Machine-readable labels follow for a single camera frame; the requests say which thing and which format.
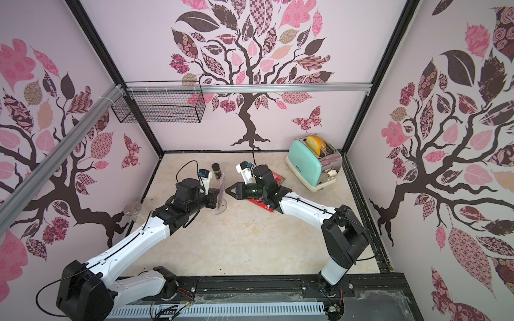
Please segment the clear plastic ruler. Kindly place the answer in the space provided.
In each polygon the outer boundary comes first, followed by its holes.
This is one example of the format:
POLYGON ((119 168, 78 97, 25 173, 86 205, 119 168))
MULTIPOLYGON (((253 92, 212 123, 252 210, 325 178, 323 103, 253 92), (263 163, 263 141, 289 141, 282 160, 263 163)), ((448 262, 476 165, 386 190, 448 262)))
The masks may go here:
POLYGON ((226 190, 225 175, 222 175, 222 178, 218 181, 218 190, 219 190, 219 194, 218 194, 218 202, 219 202, 222 199, 225 199, 224 198, 225 190, 226 190))

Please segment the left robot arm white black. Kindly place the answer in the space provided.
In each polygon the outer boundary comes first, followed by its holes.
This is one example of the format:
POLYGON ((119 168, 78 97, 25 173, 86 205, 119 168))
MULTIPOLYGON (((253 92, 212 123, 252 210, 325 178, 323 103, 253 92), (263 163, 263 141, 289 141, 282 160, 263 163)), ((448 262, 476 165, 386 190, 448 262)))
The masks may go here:
POLYGON ((216 209, 219 189, 210 180, 184 179, 164 205, 149 214, 145 224, 109 250, 86 263, 68 264, 60 279, 56 307, 71 320, 105 320, 117 308, 147 297, 173 299, 177 276, 163 266, 130 278, 122 273, 153 246, 186 228, 204 208, 216 209))

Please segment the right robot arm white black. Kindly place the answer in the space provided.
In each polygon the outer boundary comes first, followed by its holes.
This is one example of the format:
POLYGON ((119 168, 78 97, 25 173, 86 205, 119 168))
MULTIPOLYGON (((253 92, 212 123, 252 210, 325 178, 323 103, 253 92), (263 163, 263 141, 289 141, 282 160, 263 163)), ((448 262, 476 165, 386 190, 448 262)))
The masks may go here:
POLYGON ((236 165, 243 181, 226 193, 237 200, 257 200, 266 208, 316 227, 323 234, 330 260, 318 274, 319 289, 327 296, 339 291, 340 283, 370 244, 370 234, 346 205, 328 207, 301 197, 281 186, 267 165, 249 162, 236 165))

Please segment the red ruler set near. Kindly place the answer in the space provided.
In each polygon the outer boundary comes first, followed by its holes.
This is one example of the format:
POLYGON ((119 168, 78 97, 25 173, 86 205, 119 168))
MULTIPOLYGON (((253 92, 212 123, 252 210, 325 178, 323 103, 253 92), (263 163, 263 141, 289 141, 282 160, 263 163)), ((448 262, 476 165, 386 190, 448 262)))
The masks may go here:
POLYGON ((274 209, 270 205, 267 205, 265 202, 263 202, 262 199, 249 199, 248 201, 257 205, 260 208, 265 209, 266 211, 268 211, 270 213, 272 213, 274 211, 274 209))

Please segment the red ruler set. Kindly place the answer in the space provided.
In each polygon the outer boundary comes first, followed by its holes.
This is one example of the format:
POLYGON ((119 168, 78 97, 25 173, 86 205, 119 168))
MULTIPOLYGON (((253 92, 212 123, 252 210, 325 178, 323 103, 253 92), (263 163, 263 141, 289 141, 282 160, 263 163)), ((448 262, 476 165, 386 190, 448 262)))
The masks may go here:
POLYGON ((257 205, 260 208, 265 209, 266 211, 268 211, 270 213, 272 213, 274 211, 274 209, 270 205, 267 205, 265 202, 263 202, 262 199, 249 199, 248 201, 257 205))
POLYGON ((281 185, 284 181, 285 181, 285 178, 282 176, 282 175, 279 175, 275 172, 273 172, 273 177, 274 177, 274 180, 279 184, 281 185))

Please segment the red ruler set far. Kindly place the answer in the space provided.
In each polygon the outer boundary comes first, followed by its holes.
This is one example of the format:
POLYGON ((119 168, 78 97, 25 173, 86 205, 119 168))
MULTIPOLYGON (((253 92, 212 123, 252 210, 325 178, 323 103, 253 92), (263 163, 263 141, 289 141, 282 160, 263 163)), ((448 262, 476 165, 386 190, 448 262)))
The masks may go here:
POLYGON ((282 176, 282 175, 279 175, 275 172, 273 172, 273 177, 274 177, 274 180, 279 184, 281 185, 284 181, 285 181, 285 178, 282 176))

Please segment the clear protractor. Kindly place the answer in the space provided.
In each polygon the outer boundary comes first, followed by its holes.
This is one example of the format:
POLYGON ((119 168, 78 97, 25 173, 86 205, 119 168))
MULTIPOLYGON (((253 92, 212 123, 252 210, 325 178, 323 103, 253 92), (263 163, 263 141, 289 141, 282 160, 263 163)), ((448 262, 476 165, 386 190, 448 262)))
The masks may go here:
POLYGON ((225 199, 218 202, 218 206, 215 208, 215 214, 220 215, 224 213, 228 208, 228 203, 225 199))

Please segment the black lid spice jar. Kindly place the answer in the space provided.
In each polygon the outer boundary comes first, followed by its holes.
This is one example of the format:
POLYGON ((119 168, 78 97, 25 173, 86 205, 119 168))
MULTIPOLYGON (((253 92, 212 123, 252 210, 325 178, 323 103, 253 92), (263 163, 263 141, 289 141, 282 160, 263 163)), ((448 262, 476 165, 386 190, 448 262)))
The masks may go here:
POLYGON ((212 169, 216 179, 220 180, 222 178, 222 171, 221 171, 221 168, 220 168, 220 164, 219 163, 213 163, 211 165, 211 169, 212 169))

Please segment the mint green toaster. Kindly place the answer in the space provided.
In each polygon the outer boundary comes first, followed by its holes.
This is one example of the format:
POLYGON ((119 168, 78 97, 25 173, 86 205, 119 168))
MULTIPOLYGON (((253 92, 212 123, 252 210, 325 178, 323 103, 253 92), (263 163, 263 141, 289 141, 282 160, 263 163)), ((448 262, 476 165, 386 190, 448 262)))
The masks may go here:
POLYGON ((308 136, 293 140, 285 162, 309 191, 316 192, 335 183, 336 177, 342 169, 343 157, 335 147, 325 140, 326 156, 316 156, 305 143, 308 136))

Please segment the clear plastic cup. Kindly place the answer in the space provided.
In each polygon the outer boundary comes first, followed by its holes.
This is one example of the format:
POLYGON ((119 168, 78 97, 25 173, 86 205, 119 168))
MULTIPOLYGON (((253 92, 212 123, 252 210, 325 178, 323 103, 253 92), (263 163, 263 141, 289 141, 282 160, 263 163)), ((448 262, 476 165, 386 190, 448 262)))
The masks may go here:
POLYGON ((124 207, 123 213, 126 217, 131 219, 133 222, 136 222, 139 217, 139 214, 141 212, 141 209, 142 209, 142 204, 139 201, 134 201, 134 202, 127 204, 124 207))

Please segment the yellow toast slice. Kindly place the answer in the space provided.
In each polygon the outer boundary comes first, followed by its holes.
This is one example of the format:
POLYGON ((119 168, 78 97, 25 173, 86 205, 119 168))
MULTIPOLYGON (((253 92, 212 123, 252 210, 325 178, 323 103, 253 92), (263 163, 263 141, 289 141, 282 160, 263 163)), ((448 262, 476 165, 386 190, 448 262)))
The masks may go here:
POLYGON ((308 136, 305 140, 306 145, 318 157, 326 156, 326 143, 318 136, 308 136))

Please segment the aluminium rail back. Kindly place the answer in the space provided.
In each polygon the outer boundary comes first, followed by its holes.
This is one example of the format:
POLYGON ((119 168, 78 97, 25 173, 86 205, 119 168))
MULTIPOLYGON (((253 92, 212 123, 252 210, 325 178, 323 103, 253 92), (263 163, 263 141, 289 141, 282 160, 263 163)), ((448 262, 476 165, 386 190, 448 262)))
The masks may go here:
POLYGON ((240 85, 207 85, 200 84, 192 86, 132 86, 127 92, 192 92, 194 94, 232 94, 232 93, 258 93, 258 92, 369 92, 372 89, 371 83, 350 82, 350 83, 323 83, 323 84, 240 84, 240 85))

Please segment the aluminium rail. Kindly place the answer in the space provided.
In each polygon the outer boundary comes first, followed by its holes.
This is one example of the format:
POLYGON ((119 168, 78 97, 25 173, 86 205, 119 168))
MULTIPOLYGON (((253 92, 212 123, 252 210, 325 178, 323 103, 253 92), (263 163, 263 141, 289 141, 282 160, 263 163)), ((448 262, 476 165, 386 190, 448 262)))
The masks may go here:
POLYGON ((124 93, 120 84, 112 86, 95 103, 86 116, 72 127, 70 132, 59 142, 52 152, 41 161, 32 171, 29 177, 14 190, 1 206, 1 233, 9 229, 17 216, 25 209, 36 193, 46 184, 57 168, 68 158, 74 148, 94 127, 101 116, 124 93))
POLYGON ((369 92, 372 89, 371 83, 350 82, 350 83, 323 83, 323 84, 240 84, 240 85, 207 85, 200 84, 192 86, 132 86, 127 92, 192 92, 194 94, 232 94, 232 93, 258 93, 258 92, 369 92))

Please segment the aluminium rail left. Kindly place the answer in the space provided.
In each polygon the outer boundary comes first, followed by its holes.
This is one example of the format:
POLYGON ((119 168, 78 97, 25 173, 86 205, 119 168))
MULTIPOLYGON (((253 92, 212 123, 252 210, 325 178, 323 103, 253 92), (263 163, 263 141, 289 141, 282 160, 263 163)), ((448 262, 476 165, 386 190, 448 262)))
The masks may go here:
POLYGON ((9 229, 17 216, 25 209, 36 193, 46 184, 57 168, 68 158, 74 148, 94 127, 101 116, 124 93, 120 84, 112 86, 95 103, 86 116, 72 127, 70 132, 59 142, 52 152, 41 161, 32 171, 29 177, 14 190, 1 206, 1 233, 9 229))

